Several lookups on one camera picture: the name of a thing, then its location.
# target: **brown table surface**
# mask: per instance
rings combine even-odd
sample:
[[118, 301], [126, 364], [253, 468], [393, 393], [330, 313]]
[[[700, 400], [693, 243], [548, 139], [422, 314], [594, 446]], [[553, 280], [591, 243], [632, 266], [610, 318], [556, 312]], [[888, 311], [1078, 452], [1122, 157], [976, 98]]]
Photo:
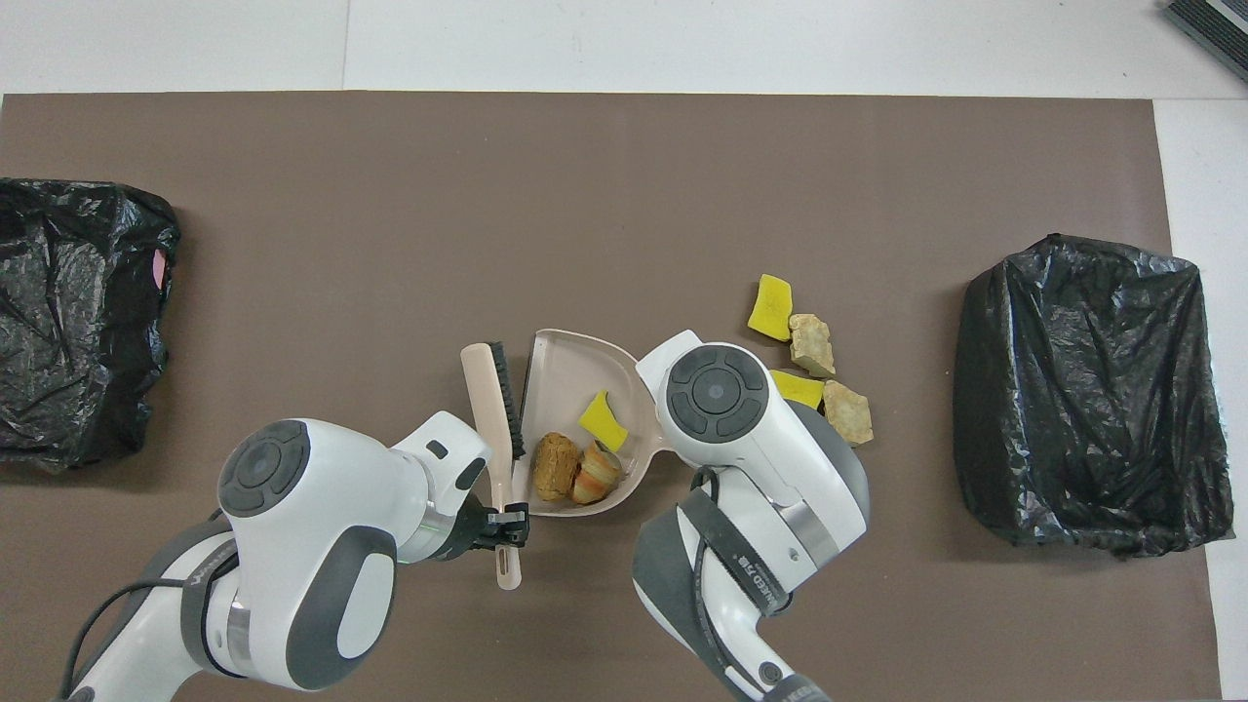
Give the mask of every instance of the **brown table surface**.
[[[529, 94], [5, 97], [0, 174], [112, 180], [185, 239], [147, 447], [0, 473], [0, 688], [45, 700], [90, 610], [215, 505], [235, 443], [318, 417], [393, 442], [470, 417], [458, 351], [535, 330], [643, 355], [745, 329], [789, 280], [871, 400], [865, 538], [761, 626], [835, 700], [1218, 697], [1204, 555], [1013, 548], [963, 508], [951, 368], [965, 284], [1045, 235], [1168, 251], [1144, 101]], [[372, 657], [318, 700], [728, 700], [649, 618], [639, 525], [690, 471], [660, 456], [618, 508], [537, 520], [524, 583], [492, 558], [399, 572]], [[197, 676], [178, 700], [305, 700]]]

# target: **white robotic arm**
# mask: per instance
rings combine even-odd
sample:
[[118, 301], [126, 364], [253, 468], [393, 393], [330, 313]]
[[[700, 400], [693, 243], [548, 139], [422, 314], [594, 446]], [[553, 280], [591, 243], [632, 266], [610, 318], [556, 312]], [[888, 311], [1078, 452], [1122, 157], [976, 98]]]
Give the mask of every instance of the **white robotic arm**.
[[861, 463], [822, 416], [781, 398], [739, 346], [685, 331], [638, 372], [665, 436], [699, 468], [690, 495], [641, 527], [638, 596], [735, 698], [826, 701], [756, 626], [866, 531]]
[[218, 485], [228, 517], [167, 545], [70, 702], [165, 701], [200, 671], [293, 690], [346, 677], [389, 616], [394, 565], [523, 545], [469, 488], [490, 450], [439, 412], [387, 448], [337, 425], [287, 420], [243, 441]]

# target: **gray button pad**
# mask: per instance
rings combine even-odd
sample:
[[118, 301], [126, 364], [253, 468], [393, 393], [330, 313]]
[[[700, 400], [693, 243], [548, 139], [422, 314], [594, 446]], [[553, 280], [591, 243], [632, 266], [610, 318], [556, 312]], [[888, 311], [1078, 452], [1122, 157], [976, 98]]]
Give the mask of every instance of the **gray button pad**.
[[250, 517], [282, 501], [308, 465], [307, 426], [286, 420], [248, 436], [226, 461], [217, 486], [221, 508]]
[[705, 345], [671, 367], [666, 401], [681, 431], [708, 443], [726, 443], [763, 418], [766, 388], [766, 370], [748, 353]]

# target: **black plastic bag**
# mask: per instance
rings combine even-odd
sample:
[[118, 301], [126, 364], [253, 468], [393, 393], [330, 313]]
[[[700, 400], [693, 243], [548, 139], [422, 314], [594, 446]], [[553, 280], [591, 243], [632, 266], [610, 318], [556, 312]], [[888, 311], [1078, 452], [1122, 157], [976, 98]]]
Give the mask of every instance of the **black plastic bag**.
[[0, 462], [59, 471], [142, 447], [178, 239], [155, 195], [0, 179]]
[[1227, 536], [1199, 270], [1052, 235], [975, 279], [953, 453], [967, 508], [1016, 545], [1161, 556]]

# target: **beige brush handle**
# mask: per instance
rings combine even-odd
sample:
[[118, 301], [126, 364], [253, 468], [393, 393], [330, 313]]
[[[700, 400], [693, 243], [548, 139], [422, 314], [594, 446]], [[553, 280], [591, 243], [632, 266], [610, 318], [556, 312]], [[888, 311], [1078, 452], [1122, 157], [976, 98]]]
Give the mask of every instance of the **beige brush handle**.
[[[488, 344], [473, 344], [459, 352], [472, 405], [473, 425], [477, 433], [493, 451], [485, 470], [489, 472], [489, 493], [494, 507], [502, 512], [512, 503], [512, 430], [507, 423], [507, 407], [499, 388], [494, 352]], [[498, 586], [515, 590], [520, 585], [520, 553], [514, 546], [495, 550], [494, 572]]]

